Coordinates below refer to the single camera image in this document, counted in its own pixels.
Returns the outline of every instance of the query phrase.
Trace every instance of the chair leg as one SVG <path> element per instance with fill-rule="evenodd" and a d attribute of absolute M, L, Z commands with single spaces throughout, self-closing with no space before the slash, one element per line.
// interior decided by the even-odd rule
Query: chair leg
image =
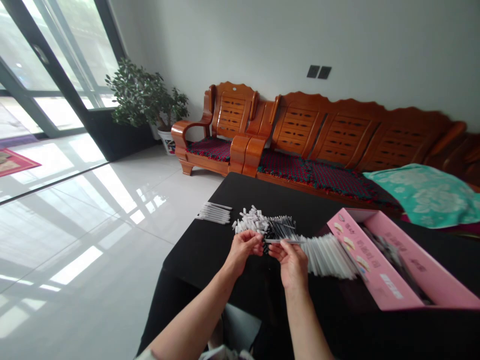
<path fill-rule="evenodd" d="M 192 175 L 192 168 L 193 168 L 192 165 L 187 165 L 184 163 L 181 164 L 181 169 L 183 170 L 183 173 L 185 175 L 188 175 L 188 176 Z"/>

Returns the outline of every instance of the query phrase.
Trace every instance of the red seat cushion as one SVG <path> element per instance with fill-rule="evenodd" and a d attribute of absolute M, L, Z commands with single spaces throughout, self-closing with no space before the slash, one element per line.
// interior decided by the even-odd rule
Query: red seat cushion
<path fill-rule="evenodd" d="M 396 210 L 402 209 L 393 196 L 359 172 L 314 160 L 309 160 L 307 166 L 311 168 L 313 186 L 317 189 Z"/>
<path fill-rule="evenodd" d="M 258 171 L 282 179 L 309 185 L 313 184 L 311 172 L 306 165 L 306 161 L 300 156 L 292 156 L 265 149 L 261 155 Z"/>
<path fill-rule="evenodd" d="M 203 140 L 191 143 L 186 148 L 186 151 L 212 160 L 229 162 L 231 145 L 231 141 L 209 136 Z"/>

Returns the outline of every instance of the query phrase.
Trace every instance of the pink box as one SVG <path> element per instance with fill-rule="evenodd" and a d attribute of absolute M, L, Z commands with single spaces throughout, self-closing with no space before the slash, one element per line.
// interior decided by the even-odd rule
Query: pink box
<path fill-rule="evenodd" d="M 408 271 L 435 305 L 423 303 L 358 223 L 399 250 Z M 360 268 L 365 285 L 381 310 L 480 309 L 480 299 L 383 212 L 343 208 L 327 224 Z"/>

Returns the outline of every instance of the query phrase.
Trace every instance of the white tile floor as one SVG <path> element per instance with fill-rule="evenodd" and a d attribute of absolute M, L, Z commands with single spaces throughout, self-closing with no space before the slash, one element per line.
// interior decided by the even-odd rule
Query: white tile floor
<path fill-rule="evenodd" d="M 9 147 L 41 166 L 0 177 L 0 202 L 107 161 L 88 133 Z"/>
<path fill-rule="evenodd" d="M 0 206 L 0 358 L 133 359 L 163 261 L 222 180 L 155 146 Z"/>

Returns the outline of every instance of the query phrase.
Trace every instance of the teal towel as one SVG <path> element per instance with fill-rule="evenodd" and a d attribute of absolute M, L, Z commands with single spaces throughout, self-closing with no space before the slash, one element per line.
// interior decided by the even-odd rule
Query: teal towel
<path fill-rule="evenodd" d="M 415 163 L 363 175 L 397 199 L 414 224 L 441 229 L 480 222 L 480 194 L 453 175 Z"/>

